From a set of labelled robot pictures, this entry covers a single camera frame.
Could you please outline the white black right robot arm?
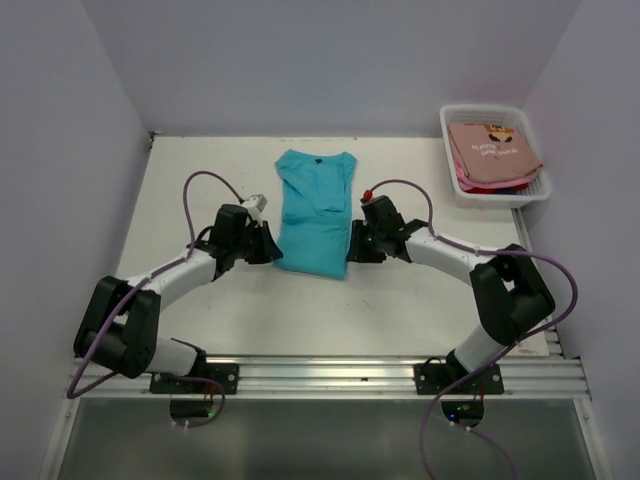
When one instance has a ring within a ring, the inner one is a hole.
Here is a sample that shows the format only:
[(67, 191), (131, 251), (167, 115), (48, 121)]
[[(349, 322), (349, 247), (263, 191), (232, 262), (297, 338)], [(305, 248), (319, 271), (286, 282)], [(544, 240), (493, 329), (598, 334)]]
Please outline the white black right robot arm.
[(434, 268), (468, 285), (479, 326), (444, 360), (429, 359), (414, 366), (419, 394), (450, 387), (465, 394), (484, 386), (490, 393), (504, 387), (497, 367), (480, 366), (520, 340), (555, 310), (555, 300), (524, 248), (511, 244), (505, 253), (481, 256), (472, 246), (441, 240), (423, 220), (405, 221), (386, 196), (367, 190), (361, 199), (362, 220), (354, 220), (347, 260), (380, 264), (395, 258)]

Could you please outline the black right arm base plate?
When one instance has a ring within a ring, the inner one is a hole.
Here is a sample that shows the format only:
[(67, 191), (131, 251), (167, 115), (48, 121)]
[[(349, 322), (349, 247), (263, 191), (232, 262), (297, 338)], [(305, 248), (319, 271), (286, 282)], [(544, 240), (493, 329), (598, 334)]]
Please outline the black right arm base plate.
[[(461, 367), (433, 359), (413, 365), (413, 379), (418, 395), (439, 394), (466, 374)], [(501, 395), (504, 392), (500, 368), (492, 365), (446, 392), (446, 395)]]

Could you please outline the turquoise t shirt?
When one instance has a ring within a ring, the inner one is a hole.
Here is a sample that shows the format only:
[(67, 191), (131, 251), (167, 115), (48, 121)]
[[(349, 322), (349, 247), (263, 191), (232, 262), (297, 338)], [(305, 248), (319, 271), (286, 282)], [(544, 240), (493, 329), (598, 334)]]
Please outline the turquoise t shirt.
[(281, 270), (334, 280), (346, 277), (356, 158), (286, 151), (275, 163), (283, 187), (277, 245)]

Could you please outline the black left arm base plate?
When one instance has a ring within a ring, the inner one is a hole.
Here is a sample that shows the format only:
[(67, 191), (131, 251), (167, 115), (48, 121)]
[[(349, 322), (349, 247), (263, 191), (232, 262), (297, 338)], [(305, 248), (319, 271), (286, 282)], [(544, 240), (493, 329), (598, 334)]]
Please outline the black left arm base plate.
[(239, 378), (237, 363), (204, 362), (182, 376), (154, 374), (149, 391), (170, 395), (208, 395), (224, 391), (227, 395), (235, 395)]

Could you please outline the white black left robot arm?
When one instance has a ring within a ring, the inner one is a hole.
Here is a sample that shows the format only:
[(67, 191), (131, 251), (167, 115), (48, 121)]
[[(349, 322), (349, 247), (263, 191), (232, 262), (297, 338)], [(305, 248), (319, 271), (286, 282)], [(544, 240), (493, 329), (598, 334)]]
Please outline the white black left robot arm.
[(219, 279), (238, 260), (262, 265), (283, 257), (261, 218), (265, 205), (262, 195), (224, 204), (214, 224), (173, 261), (128, 279), (101, 279), (76, 334), (75, 355), (127, 378), (170, 374), (185, 392), (201, 390), (208, 379), (206, 353), (184, 341), (160, 338), (160, 314)]

